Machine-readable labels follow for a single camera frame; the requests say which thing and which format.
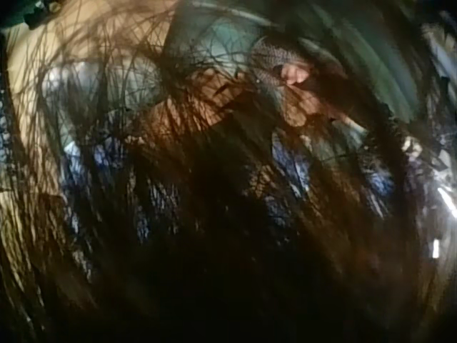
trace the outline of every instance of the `dark hair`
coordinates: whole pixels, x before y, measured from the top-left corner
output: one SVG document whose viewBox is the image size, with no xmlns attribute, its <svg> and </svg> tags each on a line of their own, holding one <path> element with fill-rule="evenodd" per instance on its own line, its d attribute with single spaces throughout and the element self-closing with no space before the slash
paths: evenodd
<svg viewBox="0 0 457 343">
<path fill-rule="evenodd" d="M 139 1 L 50 59 L 36 50 L 12 95 L 35 124 L 0 201 L 16 342 L 427 337 L 455 267 L 456 85 L 397 1 L 254 2 L 265 11 L 182 1 L 172 16 Z M 126 23 L 108 37 L 115 14 L 169 34 L 160 49 Z M 222 39 L 224 25 L 255 39 Z M 304 87 L 366 131 L 326 113 L 290 126 L 251 58 L 264 36 L 310 61 Z"/>
</svg>

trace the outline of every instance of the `light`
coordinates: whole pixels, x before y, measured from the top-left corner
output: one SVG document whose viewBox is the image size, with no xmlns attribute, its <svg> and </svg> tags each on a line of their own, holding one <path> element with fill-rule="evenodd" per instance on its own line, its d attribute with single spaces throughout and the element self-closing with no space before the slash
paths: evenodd
<svg viewBox="0 0 457 343">
<path fill-rule="evenodd" d="M 434 259 L 437 259 L 440 257 L 440 240 L 439 239 L 435 239 L 433 241 L 433 254 L 432 254 L 432 257 Z"/>
<path fill-rule="evenodd" d="M 451 211 L 452 216 L 457 219 L 457 207 L 453 203 L 451 196 L 441 187 L 438 188 L 438 192 L 440 193 L 441 197 L 443 198 L 446 206 Z"/>
</svg>

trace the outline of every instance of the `person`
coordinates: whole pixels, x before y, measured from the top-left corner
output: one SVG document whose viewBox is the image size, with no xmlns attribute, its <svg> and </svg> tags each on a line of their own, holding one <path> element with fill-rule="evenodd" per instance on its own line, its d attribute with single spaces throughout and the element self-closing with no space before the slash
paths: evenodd
<svg viewBox="0 0 457 343">
<path fill-rule="evenodd" d="M 70 0 L 12 29 L 17 340 L 426 338 L 455 265 L 456 85 L 405 9 L 363 3 Z"/>
</svg>

